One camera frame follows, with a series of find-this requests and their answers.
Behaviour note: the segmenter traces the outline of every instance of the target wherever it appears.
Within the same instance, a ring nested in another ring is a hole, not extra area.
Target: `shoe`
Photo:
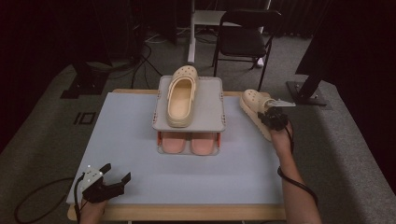
[[[207,156],[213,153],[215,146],[214,133],[192,133],[191,152],[199,156]]]
[[[191,124],[197,83],[197,70],[190,65],[180,67],[173,74],[167,96],[166,117],[170,127],[184,128]]]
[[[177,154],[183,151],[186,146],[186,133],[163,132],[162,146],[163,152]]]
[[[253,120],[256,126],[260,129],[262,135],[268,141],[272,141],[269,128],[265,126],[259,119],[258,112],[264,113],[271,106],[268,105],[269,102],[273,102],[274,99],[266,92],[257,92],[254,90],[246,90],[239,99],[239,105],[248,114],[248,116]]]

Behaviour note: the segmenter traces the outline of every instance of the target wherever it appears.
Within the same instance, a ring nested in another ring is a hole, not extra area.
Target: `chair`
[[[216,50],[213,57],[214,77],[217,74],[218,61],[250,62],[253,63],[250,69],[253,69],[259,59],[265,56],[262,77],[257,89],[257,91],[260,91],[272,40],[281,23],[282,15],[275,10],[237,9],[225,12],[220,20]],[[219,53],[227,57],[220,59]],[[235,57],[251,58],[251,60],[237,60]]]

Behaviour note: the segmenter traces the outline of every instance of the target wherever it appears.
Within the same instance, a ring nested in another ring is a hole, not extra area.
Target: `wooden table edge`
[[[73,204],[67,217],[77,220]],[[286,220],[286,214],[283,204],[108,204],[102,220]]]

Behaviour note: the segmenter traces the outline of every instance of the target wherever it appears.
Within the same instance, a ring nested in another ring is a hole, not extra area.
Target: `shoe strap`
[[[274,102],[274,101],[275,101],[275,100],[274,100],[273,98],[264,97],[264,98],[259,102],[259,110],[258,110],[258,112],[265,113],[265,112],[268,110],[268,108],[269,108],[269,106],[268,106],[267,104],[270,103],[270,102]]]
[[[175,85],[176,85],[179,81],[181,81],[182,79],[188,79],[188,80],[191,82],[191,99],[194,100],[195,89],[196,89],[196,84],[197,84],[196,81],[195,81],[195,78],[194,78],[194,77],[187,77],[187,76],[183,76],[183,75],[181,75],[181,76],[179,76],[179,77],[175,77],[175,78],[172,80],[171,84],[169,85],[169,91],[168,91],[168,96],[167,96],[167,99],[168,99],[168,100],[169,100],[169,98],[170,98],[171,95],[172,95],[172,92],[173,92],[173,90],[174,90]]]

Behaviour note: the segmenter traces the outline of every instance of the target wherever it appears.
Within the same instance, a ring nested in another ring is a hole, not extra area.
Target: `table surface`
[[[157,94],[157,90],[117,89],[117,93]],[[240,96],[242,92],[226,91],[225,96]],[[74,205],[71,204],[67,216],[76,220]],[[263,203],[110,203],[103,220],[284,220],[283,204]]]

